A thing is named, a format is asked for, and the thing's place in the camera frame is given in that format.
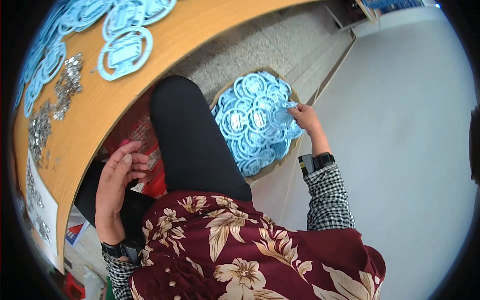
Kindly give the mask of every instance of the light blue plastic part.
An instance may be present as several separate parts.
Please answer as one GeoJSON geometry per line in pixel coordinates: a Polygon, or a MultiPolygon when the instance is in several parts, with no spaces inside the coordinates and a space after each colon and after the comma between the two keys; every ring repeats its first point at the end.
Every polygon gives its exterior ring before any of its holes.
{"type": "Polygon", "coordinates": [[[67,6],[61,5],[52,12],[50,16],[48,16],[48,19],[45,21],[38,34],[40,44],[47,48],[51,48],[61,41],[63,35],[59,34],[57,27],[60,23],[60,19],[66,11],[67,6]]]}
{"type": "Polygon", "coordinates": [[[42,91],[43,84],[40,81],[40,77],[42,76],[42,63],[38,64],[37,68],[35,69],[35,75],[30,81],[27,89],[25,90],[25,97],[24,97],[24,114],[25,117],[28,118],[30,113],[32,112],[33,103],[35,99],[38,97],[40,92],[42,91]]]}
{"type": "Polygon", "coordinates": [[[102,48],[98,56],[98,73],[106,80],[115,80],[137,71],[147,61],[153,47],[153,37],[144,27],[132,26],[125,28],[113,36],[102,48]],[[142,53],[142,39],[145,39],[145,49],[142,53]],[[108,67],[114,69],[110,74],[105,70],[104,57],[108,54],[108,67]]]}
{"type": "Polygon", "coordinates": [[[143,22],[144,26],[163,19],[172,11],[175,4],[177,4],[177,0],[145,0],[145,2],[147,8],[143,22]]]}
{"type": "Polygon", "coordinates": [[[272,99],[275,103],[276,102],[281,102],[281,101],[288,101],[288,95],[281,93],[280,91],[273,91],[269,94],[267,94],[267,97],[272,99]]]}
{"type": "Polygon", "coordinates": [[[284,91],[287,92],[287,94],[290,96],[292,95],[292,88],[288,83],[285,81],[281,80],[280,78],[277,78],[278,84],[280,85],[280,88],[284,91]]]}
{"type": "Polygon", "coordinates": [[[262,160],[259,157],[252,158],[245,162],[245,165],[243,166],[243,172],[245,176],[253,176],[260,172],[260,169],[262,168],[262,160]]]}
{"type": "Polygon", "coordinates": [[[22,95],[24,93],[24,89],[25,89],[25,84],[23,80],[20,80],[17,87],[17,95],[15,97],[15,104],[13,105],[13,109],[16,109],[17,106],[20,104],[20,101],[22,100],[22,95]]]}
{"type": "Polygon", "coordinates": [[[41,61],[39,80],[42,84],[48,83],[57,75],[63,65],[63,61],[67,58],[67,47],[65,42],[58,43],[53,47],[41,61]]]}
{"type": "Polygon", "coordinates": [[[220,123],[224,137],[230,136],[232,139],[239,139],[248,129],[247,125],[247,113],[238,108],[232,108],[225,112],[220,123]]]}
{"type": "Polygon", "coordinates": [[[212,108],[212,116],[216,116],[216,113],[218,112],[218,105],[215,105],[213,108],[212,108]]]}
{"type": "Polygon", "coordinates": [[[262,148],[267,144],[267,140],[258,132],[248,129],[245,132],[245,142],[250,147],[262,148]]]}
{"type": "Polygon", "coordinates": [[[32,47],[24,66],[24,82],[29,82],[42,58],[43,48],[32,47]]]}
{"type": "Polygon", "coordinates": [[[83,31],[93,25],[112,7],[113,0],[84,0],[78,15],[76,32],[83,31]]]}
{"type": "Polygon", "coordinates": [[[279,101],[274,103],[268,111],[268,121],[270,124],[278,129],[290,127],[293,122],[293,116],[288,112],[289,108],[297,105],[295,102],[279,101]]]}
{"type": "Polygon", "coordinates": [[[257,156],[260,153],[260,147],[252,147],[247,144],[246,139],[238,141],[238,148],[244,159],[250,159],[257,156]]]}
{"type": "Polygon", "coordinates": [[[220,95],[220,97],[218,98],[218,106],[222,108],[227,102],[229,102],[232,99],[237,100],[237,96],[233,91],[233,87],[227,89],[225,92],[223,92],[220,95]]]}
{"type": "Polygon", "coordinates": [[[270,165],[271,163],[273,163],[273,161],[275,160],[275,158],[277,157],[277,154],[275,152],[274,149],[272,148],[266,148],[262,151],[260,151],[260,153],[258,154],[258,156],[261,158],[262,160],[262,165],[261,167],[262,168],[265,168],[266,166],[270,165]]]}
{"type": "Polygon", "coordinates": [[[265,95],[267,91],[267,83],[265,79],[256,74],[251,73],[241,81],[243,93],[250,98],[257,98],[259,95],[265,95]]]}
{"type": "Polygon", "coordinates": [[[253,104],[253,99],[248,97],[243,97],[241,99],[238,99],[237,102],[235,102],[235,107],[248,111],[252,108],[252,104],[253,104]]]}
{"type": "Polygon", "coordinates": [[[116,33],[131,26],[142,26],[147,0],[125,0],[107,14],[102,26],[103,39],[109,41],[116,33]]]}
{"type": "Polygon", "coordinates": [[[61,36],[66,36],[77,28],[84,2],[85,0],[72,0],[67,4],[68,9],[63,16],[60,17],[58,24],[58,33],[61,36]]]}
{"type": "Polygon", "coordinates": [[[266,130],[268,120],[267,112],[261,108],[251,108],[248,113],[248,128],[253,132],[264,132],[266,130]]]}
{"type": "Polygon", "coordinates": [[[305,132],[296,122],[292,122],[290,127],[287,128],[287,137],[289,139],[298,139],[305,132]]]}
{"type": "Polygon", "coordinates": [[[270,146],[271,149],[275,150],[277,159],[282,159],[285,155],[287,155],[291,141],[291,139],[286,139],[270,146]]]}
{"type": "Polygon", "coordinates": [[[220,95],[212,115],[243,176],[283,158],[291,139],[303,133],[288,113],[296,106],[288,102],[290,94],[283,80],[259,71],[237,78],[220,95]]]}
{"type": "Polygon", "coordinates": [[[237,96],[238,99],[245,97],[242,81],[243,81],[243,76],[235,79],[235,82],[233,83],[233,91],[235,92],[235,95],[237,96]]]}
{"type": "Polygon", "coordinates": [[[266,81],[269,81],[271,83],[277,83],[276,81],[276,77],[273,76],[272,74],[270,74],[269,72],[267,71],[259,71],[257,72],[260,76],[262,76],[263,78],[265,78],[266,81]]]}

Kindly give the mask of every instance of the leg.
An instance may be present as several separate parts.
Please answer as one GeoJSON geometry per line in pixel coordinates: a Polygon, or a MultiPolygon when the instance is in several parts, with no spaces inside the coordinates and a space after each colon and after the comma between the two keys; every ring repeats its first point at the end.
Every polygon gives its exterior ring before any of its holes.
{"type": "Polygon", "coordinates": [[[150,119],[162,152],[167,191],[218,192],[252,200],[250,186],[195,83],[181,76],[160,81],[150,100],[150,119]]]}
{"type": "MultiPolygon", "coordinates": [[[[98,181],[105,163],[93,161],[85,174],[85,178],[75,198],[75,206],[84,217],[95,227],[95,195],[98,188],[98,181]]],[[[134,192],[130,189],[125,191],[125,199],[120,218],[125,235],[131,239],[143,239],[142,218],[145,212],[155,202],[154,198],[134,192]]]]}

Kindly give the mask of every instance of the red basket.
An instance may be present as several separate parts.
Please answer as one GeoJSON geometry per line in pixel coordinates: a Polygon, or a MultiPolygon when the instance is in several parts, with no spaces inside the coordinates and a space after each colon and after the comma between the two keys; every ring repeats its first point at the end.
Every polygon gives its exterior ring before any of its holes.
{"type": "Polygon", "coordinates": [[[167,192],[167,186],[158,141],[150,121],[148,103],[152,91],[153,88],[149,88],[132,105],[108,135],[103,146],[112,155],[125,139],[141,141],[142,147],[138,153],[150,156],[150,171],[153,173],[153,179],[143,186],[141,193],[158,199],[167,192]]]}

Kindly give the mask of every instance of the checkered sleeve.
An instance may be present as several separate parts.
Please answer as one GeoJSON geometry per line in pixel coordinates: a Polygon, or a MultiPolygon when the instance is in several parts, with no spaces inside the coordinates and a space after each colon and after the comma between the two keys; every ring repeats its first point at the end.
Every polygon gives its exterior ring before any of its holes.
{"type": "Polygon", "coordinates": [[[355,228],[348,194],[336,164],[303,177],[312,196],[307,215],[308,230],[355,228]]]}
{"type": "Polygon", "coordinates": [[[112,282],[113,295],[116,300],[130,300],[133,299],[130,286],[128,284],[128,278],[137,267],[134,264],[119,261],[118,259],[111,258],[104,252],[103,259],[107,264],[107,270],[110,274],[110,281],[112,282]]]}

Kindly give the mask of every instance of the right hand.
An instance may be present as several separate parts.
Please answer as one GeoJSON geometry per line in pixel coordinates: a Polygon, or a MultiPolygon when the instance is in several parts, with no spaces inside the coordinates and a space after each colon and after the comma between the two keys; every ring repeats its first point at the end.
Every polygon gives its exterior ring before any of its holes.
{"type": "Polygon", "coordinates": [[[288,112],[310,137],[322,132],[322,126],[313,107],[298,103],[294,108],[289,108],[288,112]]]}

